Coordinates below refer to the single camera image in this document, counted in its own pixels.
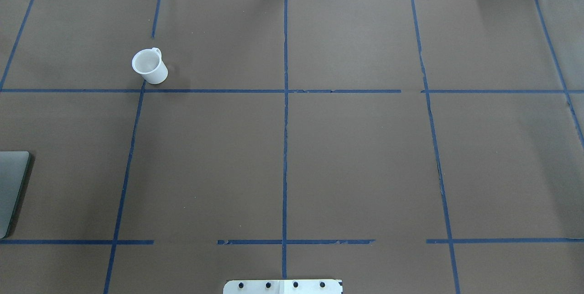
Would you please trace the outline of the grey closed laptop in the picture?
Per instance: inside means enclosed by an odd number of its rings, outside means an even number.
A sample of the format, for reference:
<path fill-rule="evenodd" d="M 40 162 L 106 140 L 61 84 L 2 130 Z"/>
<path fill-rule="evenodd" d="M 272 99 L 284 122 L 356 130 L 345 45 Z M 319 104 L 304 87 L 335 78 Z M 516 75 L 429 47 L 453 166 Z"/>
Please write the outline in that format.
<path fill-rule="evenodd" d="M 30 160 L 31 153 L 28 151 L 0 153 L 0 237 L 2 239 L 10 233 Z"/>

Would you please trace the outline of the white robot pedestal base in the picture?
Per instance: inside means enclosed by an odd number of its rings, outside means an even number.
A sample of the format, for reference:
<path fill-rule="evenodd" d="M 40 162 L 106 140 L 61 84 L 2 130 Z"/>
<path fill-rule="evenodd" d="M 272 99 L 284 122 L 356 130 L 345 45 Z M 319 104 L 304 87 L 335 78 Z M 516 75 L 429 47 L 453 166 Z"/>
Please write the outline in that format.
<path fill-rule="evenodd" d="M 232 280 L 224 294 L 342 294 L 344 287 L 337 279 Z"/>

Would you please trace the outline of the white plastic cup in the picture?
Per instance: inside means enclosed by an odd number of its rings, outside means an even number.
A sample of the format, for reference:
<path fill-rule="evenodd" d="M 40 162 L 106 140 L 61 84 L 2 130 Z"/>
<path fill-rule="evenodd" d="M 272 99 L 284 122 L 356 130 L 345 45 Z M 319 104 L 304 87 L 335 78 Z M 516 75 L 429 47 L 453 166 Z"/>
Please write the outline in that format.
<path fill-rule="evenodd" d="M 149 84 L 163 83 L 169 74 L 167 66 L 162 60 L 162 52 L 158 47 L 137 52 L 131 61 L 131 65 L 134 72 L 140 74 Z"/>

